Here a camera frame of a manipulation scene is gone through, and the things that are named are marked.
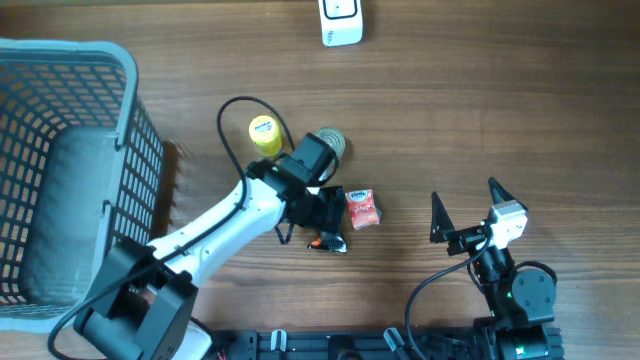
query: can lid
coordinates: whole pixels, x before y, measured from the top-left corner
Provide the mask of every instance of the can lid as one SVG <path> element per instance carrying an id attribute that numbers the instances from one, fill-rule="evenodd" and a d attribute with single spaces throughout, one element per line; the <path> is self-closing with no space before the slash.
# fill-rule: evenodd
<path id="1" fill-rule="evenodd" d="M 280 127 L 271 116 L 261 115 L 251 121 L 249 136 L 258 145 L 269 144 L 280 136 Z"/>

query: yellow cylinder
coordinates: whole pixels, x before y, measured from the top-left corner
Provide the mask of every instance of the yellow cylinder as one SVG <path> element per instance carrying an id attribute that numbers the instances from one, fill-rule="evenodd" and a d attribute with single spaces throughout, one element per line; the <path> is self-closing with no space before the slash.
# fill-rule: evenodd
<path id="1" fill-rule="evenodd" d="M 282 148 L 282 136 L 280 124 L 268 115 L 261 115 L 251 121 L 249 136 L 256 150 L 265 157 L 274 157 Z"/>

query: wood grain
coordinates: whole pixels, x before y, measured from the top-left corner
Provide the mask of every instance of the wood grain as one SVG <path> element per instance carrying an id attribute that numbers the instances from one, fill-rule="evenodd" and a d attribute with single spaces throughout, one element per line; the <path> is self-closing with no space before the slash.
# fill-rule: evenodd
<path id="1" fill-rule="evenodd" d="M 237 181 L 212 120 L 228 98 L 265 99 L 295 139 L 323 126 L 345 133 L 332 183 L 374 189 L 382 224 L 348 231 L 346 256 L 306 250 L 313 234 L 300 230 L 289 246 L 275 234 L 255 240 L 201 289 L 195 315 L 211 327 L 401 324 L 416 284 L 462 260 L 428 242 L 431 191 L 470 226 L 486 215 L 495 176 L 531 210 L 514 257 L 558 271 L 567 358 L 637 358 L 640 6 L 364 6 L 364 41 L 336 49 L 321 43 L 314 2 L 12 8 L 0 12 L 0 35 L 110 40 L 132 52 L 139 94 L 176 150 L 169 231 Z M 262 112 L 243 104 L 225 114 L 244 164 L 257 156 L 248 121 Z M 427 288 L 414 321 L 465 325 L 486 313 L 459 272 Z M 44 336 L 0 336 L 0 359 L 47 358 Z M 74 334 L 60 343 L 91 355 Z"/>

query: gray basket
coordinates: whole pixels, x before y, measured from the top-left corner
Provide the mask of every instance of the gray basket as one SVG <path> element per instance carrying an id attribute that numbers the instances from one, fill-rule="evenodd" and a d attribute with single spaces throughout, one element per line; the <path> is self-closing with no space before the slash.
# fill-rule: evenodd
<path id="1" fill-rule="evenodd" d="M 147 243 L 163 148 L 112 43 L 0 39 L 0 330 L 49 332 L 113 241 Z"/>

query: red and white package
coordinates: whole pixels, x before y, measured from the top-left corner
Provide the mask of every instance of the red and white package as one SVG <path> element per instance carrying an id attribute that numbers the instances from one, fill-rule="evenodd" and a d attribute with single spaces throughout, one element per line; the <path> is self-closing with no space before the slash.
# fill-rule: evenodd
<path id="1" fill-rule="evenodd" d="M 373 190 L 352 191 L 346 194 L 351 223 L 355 230 L 380 224 L 380 215 L 373 202 Z"/>

